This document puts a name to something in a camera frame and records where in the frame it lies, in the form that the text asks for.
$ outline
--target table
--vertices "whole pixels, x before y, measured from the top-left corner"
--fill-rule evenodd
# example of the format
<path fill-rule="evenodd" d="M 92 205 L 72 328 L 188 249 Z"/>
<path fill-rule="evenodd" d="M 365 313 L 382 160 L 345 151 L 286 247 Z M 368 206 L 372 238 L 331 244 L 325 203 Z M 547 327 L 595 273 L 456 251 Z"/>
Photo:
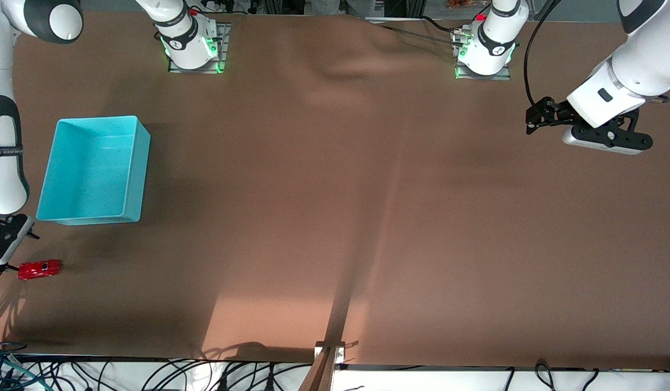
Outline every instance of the table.
<path fill-rule="evenodd" d="M 25 213 L 60 118 L 134 114 L 151 151 L 139 223 L 37 223 L 15 263 L 64 271 L 0 278 L 0 338 L 309 361 L 342 336 L 350 363 L 670 368 L 670 103 L 641 111 L 650 151 L 599 153 L 524 134 L 523 48 L 510 82 L 456 80 L 444 44 L 352 17 L 226 20 L 221 75 L 168 74 L 142 13 L 87 12 L 70 46 L 19 39 Z M 546 24 L 534 96 L 566 97 L 624 37 Z"/>

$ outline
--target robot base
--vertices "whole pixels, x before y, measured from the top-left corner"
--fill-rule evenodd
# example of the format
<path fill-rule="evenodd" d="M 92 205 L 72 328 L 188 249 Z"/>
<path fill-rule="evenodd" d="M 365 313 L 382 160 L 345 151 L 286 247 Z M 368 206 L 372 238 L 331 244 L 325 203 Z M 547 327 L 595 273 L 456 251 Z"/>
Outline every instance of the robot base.
<path fill-rule="evenodd" d="M 502 67 L 502 69 L 496 74 L 491 74 L 489 76 L 483 74 L 477 74 L 473 72 L 467 65 L 459 61 L 461 52 L 467 49 L 467 46 L 472 43 L 472 25 L 465 24 L 460 29 L 455 29 L 451 33 L 451 40 L 453 42 L 461 42 L 464 46 L 462 47 L 453 47 L 453 57 L 455 59 L 456 67 L 456 79 L 472 79 L 472 80 L 499 80 L 499 81 L 509 81 L 511 80 L 511 74 L 509 73 L 508 62 Z"/>
<path fill-rule="evenodd" d="M 231 35 L 231 23 L 212 23 L 214 33 L 211 34 L 212 40 L 208 40 L 207 45 L 209 50 L 217 52 L 217 55 L 212 57 L 205 65 L 187 70 L 179 67 L 169 58 L 168 71 L 171 73 L 199 73 L 199 74 L 218 74 L 224 72 L 226 65 L 226 51 L 229 49 L 229 37 Z"/>

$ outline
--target white robotic arm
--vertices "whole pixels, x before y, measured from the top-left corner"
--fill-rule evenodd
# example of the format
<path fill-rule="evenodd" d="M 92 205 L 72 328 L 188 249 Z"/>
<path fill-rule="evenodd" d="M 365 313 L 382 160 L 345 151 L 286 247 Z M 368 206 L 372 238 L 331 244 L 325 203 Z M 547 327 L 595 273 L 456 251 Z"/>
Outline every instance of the white robotic arm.
<path fill-rule="evenodd" d="M 472 42 L 458 60 L 473 72 L 491 75 L 511 59 L 516 37 L 528 20 L 526 0 L 493 0 L 486 20 L 471 24 Z"/>
<path fill-rule="evenodd" d="M 82 25 L 77 0 L 0 0 L 0 217 L 20 210 L 29 198 L 12 88 L 14 44 L 20 33 L 67 44 L 79 37 Z"/>
<path fill-rule="evenodd" d="M 216 37 L 216 24 L 203 15 L 191 15 L 183 0 L 136 0 L 154 21 L 161 33 L 161 42 L 171 60 L 187 70 L 205 65 L 217 55 L 211 49 Z"/>
<path fill-rule="evenodd" d="M 670 0 L 618 0 L 617 7 L 627 42 L 565 102 L 544 97 L 529 108 L 528 134 L 570 124 L 562 140 L 574 146 L 630 155 L 652 146 L 653 139 L 635 127 L 638 108 L 670 90 Z"/>
<path fill-rule="evenodd" d="M 618 0 L 628 39 L 567 100 L 600 127 L 670 90 L 670 0 Z"/>

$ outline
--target blue storage box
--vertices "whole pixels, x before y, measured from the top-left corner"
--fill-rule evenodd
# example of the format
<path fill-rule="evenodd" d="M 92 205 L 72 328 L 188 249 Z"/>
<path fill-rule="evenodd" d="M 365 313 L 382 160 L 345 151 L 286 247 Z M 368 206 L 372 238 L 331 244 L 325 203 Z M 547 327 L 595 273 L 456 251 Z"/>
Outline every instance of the blue storage box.
<path fill-rule="evenodd" d="M 136 116 L 60 119 L 37 219 L 63 225 L 139 221 L 149 139 Z"/>

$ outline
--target toy car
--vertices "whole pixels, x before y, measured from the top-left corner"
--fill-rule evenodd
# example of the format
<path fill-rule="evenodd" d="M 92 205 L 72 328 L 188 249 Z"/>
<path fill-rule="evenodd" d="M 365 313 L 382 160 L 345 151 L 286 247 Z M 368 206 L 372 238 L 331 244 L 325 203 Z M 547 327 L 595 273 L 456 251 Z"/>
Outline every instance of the toy car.
<path fill-rule="evenodd" d="M 20 280 L 32 280 L 34 278 L 50 277 L 60 272 L 59 260 L 44 260 L 37 262 L 26 262 L 19 265 Z"/>

